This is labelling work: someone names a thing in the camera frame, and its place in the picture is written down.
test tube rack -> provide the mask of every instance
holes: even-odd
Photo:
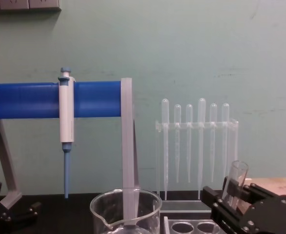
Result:
[[[175,156],[176,183],[179,182],[179,164],[180,160],[187,160],[188,183],[191,183],[191,159],[198,155],[198,199],[200,200],[200,191],[202,188],[203,177],[203,157],[210,158],[210,177],[214,178],[214,161],[216,156],[222,157],[222,178],[225,177],[228,168],[234,160],[237,160],[238,149],[238,121],[229,117],[229,105],[224,103],[221,108],[221,121],[217,120],[217,105],[210,105],[209,121],[206,121],[206,100],[204,98],[198,101],[197,121],[193,121],[193,107],[191,104],[186,106],[185,122],[182,122],[182,108],[179,104],[174,106],[174,120],[170,122],[169,100],[163,99],[161,103],[162,122],[156,121],[156,187],[160,194],[160,172],[163,170],[163,187],[165,191],[165,200],[167,200],[167,191],[169,185],[169,158]],[[197,131],[198,143],[193,145],[191,136]],[[221,131],[220,136],[216,137],[216,131]],[[174,132],[174,139],[170,138],[169,133]],[[181,154],[180,135],[186,132],[186,155]],[[204,132],[210,135],[209,150],[204,151]],[[216,142],[221,140],[221,150],[216,151]],[[169,150],[169,144],[174,144],[174,150]]]

transfer pipette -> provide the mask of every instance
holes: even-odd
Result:
[[[187,173],[188,173],[188,183],[191,182],[191,129],[192,129],[192,105],[188,104],[186,106],[186,123],[187,123]]]
[[[169,183],[169,100],[163,99],[162,107],[162,124],[163,124],[163,163],[164,163],[164,192],[167,200],[167,191]]]
[[[217,120],[217,105],[212,103],[210,105],[210,165],[211,165],[211,182],[214,177],[214,157],[215,157],[215,122]]]
[[[223,177],[227,170],[227,138],[228,138],[228,121],[229,121],[229,105],[224,103],[222,106],[222,121],[223,121],[223,145],[222,145],[222,160],[223,160]]]
[[[198,199],[200,200],[200,191],[202,184],[203,171],[203,129],[206,122],[206,100],[204,98],[198,101],[198,123],[199,123],[199,145],[198,145]]]
[[[179,167],[180,167],[180,124],[181,124],[181,106],[174,106],[174,124],[175,124],[175,168],[176,183],[178,183]]]

black table surface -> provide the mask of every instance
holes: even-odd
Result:
[[[197,192],[170,192],[170,200],[193,200]],[[97,194],[72,194],[68,199],[63,195],[24,195],[11,210],[14,213],[25,212],[35,202],[41,202],[38,221],[31,227],[15,231],[13,234],[92,234],[93,219],[90,203]],[[209,214],[162,214],[172,219],[205,219]]]

green wall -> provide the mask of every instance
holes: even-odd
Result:
[[[228,102],[249,176],[286,176],[286,0],[61,3],[60,14],[0,16],[0,83],[57,82],[65,65],[77,81],[132,77],[139,176],[149,190],[163,98],[183,108],[201,97]],[[4,123],[22,192],[62,193],[58,120]],[[72,193],[121,187],[120,138],[118,118],[76,120]],[[183,186],[197,189],[195,181]]]

pipette rack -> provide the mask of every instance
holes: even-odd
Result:
[[[210,182],[213,182],[213,178],[224,178],[230,164],[238,159],[239,123],[235,119],[229,117],[229,105],[227,103],[224,103],[221,107],[221,121],[218,121],[217,105],[215,103],[210,105],[210,118],[209,121],[206,121],[206,100],[204,98],[199,99],[198,102],[197,121],[193,121],[193,110],[192,105],[190,104],[186,106],[186,116],[181,114],[185,113],[185,109],[178,104],[174,106],[174,121],[170,121],[169,113],[169,101],[164,99],[162,101],[162,122],[156,121],[155,123],[157,194],[160,195],[160,191],[164,190],[164,200],[166,201],[166,191],[170,190],[171,183],[176,183],[175,185],[178,183],[186,183],[185,176],[184,181],[182,181],[181,179],[183,178],[181,177],[179,179],[179,174],[188,173],[190,175],[191,171],[191,174],[194,175],[195,171],[197,181],[195,181],[195,176],[188,176],[188,183],[190,184],[187,186],[187,189],[179,186],[177,190],[198,190],[198,199],[200,200],[200,191],[202,187],[206,185],[211,186],[211,183],[205,184],[205,181],[207,181],[207,174],[203,174],[203,162],[205,162],[205,165],[208,161],[210,162]],[[186,149],[180,147],[183,139],[186,139],[187,142],[186,144],[183,142],[183,145],[186,145]],[[216,170],[216,173],[214,174],[214,168],[216,168],[216,165],[214,165],[215,158],[218,159],[218,162],[222,161],[222,163],[221,165],[218,164],[221,166],[221,170],[219,170],[220,168],[218,166],[218,170]],[[198,159],[197,165],[194,165],[195,159]],[[187,161],[186,164],[189,168],[187,168],[187,170],[179,169],[179,161],[184,162],[184,165],[185,161]],[[173,176],[169,176],[169,168],[171,169],[170,174],[174,174],[172,169],[175,168],[176,181],[174,181]]]

